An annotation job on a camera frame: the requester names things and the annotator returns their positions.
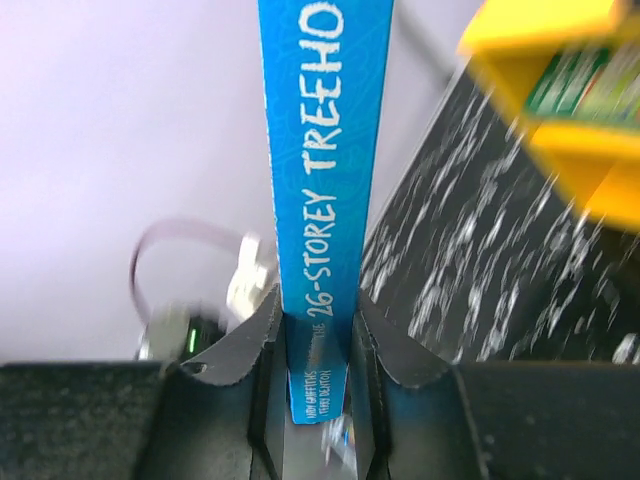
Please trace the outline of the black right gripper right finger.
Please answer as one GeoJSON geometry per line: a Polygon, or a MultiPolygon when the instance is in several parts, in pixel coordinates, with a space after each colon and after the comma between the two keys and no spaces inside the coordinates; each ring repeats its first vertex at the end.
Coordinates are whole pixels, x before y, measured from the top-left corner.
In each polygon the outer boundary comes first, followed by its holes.
{"type": "Polygon", "coordinates": [[[639,475],[635,365],[452,365],[361,295],[349,382],[362,479],[639,475]]]}

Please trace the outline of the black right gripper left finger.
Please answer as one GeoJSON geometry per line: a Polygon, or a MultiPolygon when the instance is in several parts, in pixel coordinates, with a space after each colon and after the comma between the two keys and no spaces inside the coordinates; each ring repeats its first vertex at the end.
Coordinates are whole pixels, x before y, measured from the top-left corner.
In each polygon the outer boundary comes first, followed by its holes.
{"type": "Polygon", "coordinates": [[[278,291],[184,364],[5,364],[1,475],[278,479],[285,389],[278,291]]]}

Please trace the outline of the blue Treehouse book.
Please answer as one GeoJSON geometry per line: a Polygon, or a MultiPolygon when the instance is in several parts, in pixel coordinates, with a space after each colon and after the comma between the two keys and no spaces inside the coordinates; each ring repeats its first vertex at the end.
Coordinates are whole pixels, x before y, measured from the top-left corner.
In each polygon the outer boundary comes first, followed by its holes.
{"type": "Polygon", "coordinates": [[[343,410],[392,12],[389,1],[258,5],[297,424],[343,410]]]}

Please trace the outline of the green 104-Storey Treehouse book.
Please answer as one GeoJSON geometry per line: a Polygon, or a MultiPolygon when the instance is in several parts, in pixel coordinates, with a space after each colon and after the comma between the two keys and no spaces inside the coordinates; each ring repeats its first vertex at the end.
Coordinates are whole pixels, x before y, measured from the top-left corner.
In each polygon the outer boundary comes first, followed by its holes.
{"type": "Polygon", "coordinates": [[[639,46],[565,50],[554,55],[529,94],[535,117],[639,127],[639,46]]]}

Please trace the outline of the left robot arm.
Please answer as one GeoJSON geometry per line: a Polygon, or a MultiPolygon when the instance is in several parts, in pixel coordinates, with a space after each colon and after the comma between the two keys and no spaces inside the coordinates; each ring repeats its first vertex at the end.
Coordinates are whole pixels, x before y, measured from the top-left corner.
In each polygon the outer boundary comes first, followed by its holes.
{"type": "Polygon", "coordinates": [[[221,340],[228,321],[215,309],[178,304],[144,327],[134,358],[183,363],[221,340]]]}

